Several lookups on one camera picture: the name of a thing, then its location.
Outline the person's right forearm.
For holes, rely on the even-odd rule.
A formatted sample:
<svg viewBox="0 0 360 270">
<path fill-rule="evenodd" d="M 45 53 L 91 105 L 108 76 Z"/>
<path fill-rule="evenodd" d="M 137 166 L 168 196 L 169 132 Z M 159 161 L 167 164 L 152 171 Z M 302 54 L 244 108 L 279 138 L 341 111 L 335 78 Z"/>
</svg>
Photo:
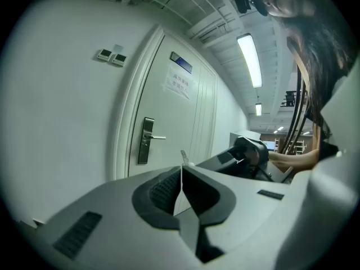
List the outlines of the person's right forearm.
<svg viewBox="0 0 360 270">
<path fill-rule="evenodd" d="M 285 155 L 270 152 L 269 160 L 281 171 L 286 171 L 289 167 L 293 167 L 294 172 L 298 173 L 304 170 L 311 170 L 318 163 L 319 152 L 318 148 L 301 155 Z"/>
</svg>

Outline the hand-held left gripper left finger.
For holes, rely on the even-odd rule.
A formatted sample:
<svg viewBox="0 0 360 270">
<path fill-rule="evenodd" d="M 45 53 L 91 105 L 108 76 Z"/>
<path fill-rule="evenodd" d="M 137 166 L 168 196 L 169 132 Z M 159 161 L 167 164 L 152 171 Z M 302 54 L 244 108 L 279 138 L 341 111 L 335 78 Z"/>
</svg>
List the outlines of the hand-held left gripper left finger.
<svg viewBox="0 0 360 270">
<path fill-rule="evenodd" d="M 196 270 L 173 214 L 180 189 L 178 166 L 107 182 L 20 232 L 54 270 Z"/>
</svg>

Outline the white door frame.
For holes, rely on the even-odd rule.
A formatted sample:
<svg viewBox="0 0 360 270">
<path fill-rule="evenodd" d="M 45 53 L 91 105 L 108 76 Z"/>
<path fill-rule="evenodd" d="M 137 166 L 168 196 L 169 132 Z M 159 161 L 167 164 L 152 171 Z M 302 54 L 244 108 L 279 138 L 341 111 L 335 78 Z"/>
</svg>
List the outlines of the white door frame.
<svg viewBox="0 0 360 270">
<path fill-rule="evenodd" d="M 141 93 L 155 57 L 164 29 L 155 25 L 145 36 L 124 73 L 119 88 L 118 108 L 114 110 L 115 129 L 110 144 L 109 178 L 122 179 L 128 176 L 132 136 Z"/>
</svg>

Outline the blue and grey wall sign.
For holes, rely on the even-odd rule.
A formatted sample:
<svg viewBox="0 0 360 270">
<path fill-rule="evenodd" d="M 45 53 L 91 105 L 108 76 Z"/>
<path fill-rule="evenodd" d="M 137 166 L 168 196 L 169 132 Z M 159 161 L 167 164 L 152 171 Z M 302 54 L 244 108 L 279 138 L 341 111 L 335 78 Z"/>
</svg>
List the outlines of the blue and grey wall sign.
<svg viewBox="0 0 360 270">
<path fill-rule="evenodd" d="M 188 73 L 192 73 L 192 65 L 189 64 L 184 58 L 182 58 L 180 55 L 175 53 L 174 51 L 170 54 L 170 60 L 175 62 L 177 65 L 179 65 L 181 68 L 185 69 Z"/>
</svg>

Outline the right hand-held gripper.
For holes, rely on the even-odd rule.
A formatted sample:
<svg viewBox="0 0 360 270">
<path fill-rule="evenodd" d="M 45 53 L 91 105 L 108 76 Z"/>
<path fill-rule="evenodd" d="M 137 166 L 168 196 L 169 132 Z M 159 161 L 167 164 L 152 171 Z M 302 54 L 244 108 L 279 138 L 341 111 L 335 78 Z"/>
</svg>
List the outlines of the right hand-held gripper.
<svg viewBox="0 0 360 270">
<path fill-rule="evenodd" d="M 290 184 L 293 167 L 285 172 L 269 159 L 269 151 L 261 140 L 239 136 L 233 147 L 196 165 L 230 176 Z"/>
</svg>

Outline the white door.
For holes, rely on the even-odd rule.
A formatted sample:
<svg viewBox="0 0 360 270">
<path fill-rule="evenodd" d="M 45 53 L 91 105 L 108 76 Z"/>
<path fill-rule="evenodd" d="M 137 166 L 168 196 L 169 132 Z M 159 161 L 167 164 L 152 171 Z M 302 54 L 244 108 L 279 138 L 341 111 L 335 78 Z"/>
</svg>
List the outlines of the white door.
<svg viewBox="0 0 360 270">
<path fill-rule="evenodd" d="M 167 64 L 180 67 L 170 60 L 172 51 L 193 67 L 192 73 L 189 73 L 194 82 L 190 101 L 162 86 Z M 181 165 L 181 150 L 194 164 L 209 158 L 213 143 L 216 82 L 214 71 L 190 47 L 169 35 L 164 36 L 151 63 L 139 101 L 129 158 L 130 176 Z M 153 135 L 165 136 L 166 139 L 153 139 L 147 164 L 138 164 L 145 117 L 155 120 Z"/>
</svg>

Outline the white paper notice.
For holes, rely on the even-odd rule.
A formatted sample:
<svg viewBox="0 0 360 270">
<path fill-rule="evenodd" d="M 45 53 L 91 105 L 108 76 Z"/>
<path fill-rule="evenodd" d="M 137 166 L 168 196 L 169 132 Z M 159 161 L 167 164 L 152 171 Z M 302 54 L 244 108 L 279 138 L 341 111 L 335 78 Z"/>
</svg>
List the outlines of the white paper notice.
<svg viewBox="0 0 360 270">
<path fill-rule="evenodd" d="M 167 64 L 162 86 L 186 100 L 191 100 L 194 91 L 194 81 L 189 73 L 177 66 Z"/>
</svg>

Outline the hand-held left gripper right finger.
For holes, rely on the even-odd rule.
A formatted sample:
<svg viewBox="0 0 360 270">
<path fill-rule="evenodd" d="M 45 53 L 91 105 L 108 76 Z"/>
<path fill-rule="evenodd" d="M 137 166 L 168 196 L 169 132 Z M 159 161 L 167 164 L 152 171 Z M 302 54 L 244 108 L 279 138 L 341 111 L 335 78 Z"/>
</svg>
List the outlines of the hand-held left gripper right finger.
<svg viewBox="0 0 360 270">
<path fill-rule="evenodd" d="M 184 166 L 182 190 L 190 209 L 182 238 L 193 258 L 182 270 L 275 270 L 283 241 L 269 221 L 289 187 Z"/>
</svg>

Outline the wooden shelf rack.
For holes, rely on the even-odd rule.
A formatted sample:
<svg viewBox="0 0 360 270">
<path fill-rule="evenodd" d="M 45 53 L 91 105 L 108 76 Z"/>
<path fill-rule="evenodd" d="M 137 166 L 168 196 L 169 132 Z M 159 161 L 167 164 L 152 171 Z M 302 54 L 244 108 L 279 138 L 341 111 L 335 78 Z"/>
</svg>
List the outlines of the wooden shelf rack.
<svg viewBox="0 0 360 270">
<path fill-rule="evenodd" d="M 280 147 L 285 144 L 284 138 L 276 138 L 274 140 L 275 146 L 274 146 L 274 152 L 279 152 Z M 306 149 L 306 143 L 304 140 L 302 141 L 290 141 L 288 147 L 285 149 L 285 154 L 287 155 L 300 155 L 303 154 Z"/>
</svg>

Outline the white wall thermostat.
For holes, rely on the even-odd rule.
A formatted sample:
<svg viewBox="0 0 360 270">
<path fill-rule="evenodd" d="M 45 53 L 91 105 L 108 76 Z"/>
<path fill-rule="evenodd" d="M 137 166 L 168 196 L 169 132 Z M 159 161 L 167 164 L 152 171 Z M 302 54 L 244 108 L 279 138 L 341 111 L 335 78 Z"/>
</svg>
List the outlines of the white wall thermostat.
<svg viewBox="0 0 360 270">
<path fill-rule="evenodd" d="M 123 56 L 121 54 L 115 54 L 111 60 L 111 63 L 116 65 L 116 66 L 120 66 L 123 67 L 126 61 L 126 56 Z"/>
<path fill-rule="evenodd" d="M 101 49 L 97 54 L 97 59 L 101 61 L 108 62 L 110 57 L 112 55 L 112 52 L 107 49 Z"/>
</svg>

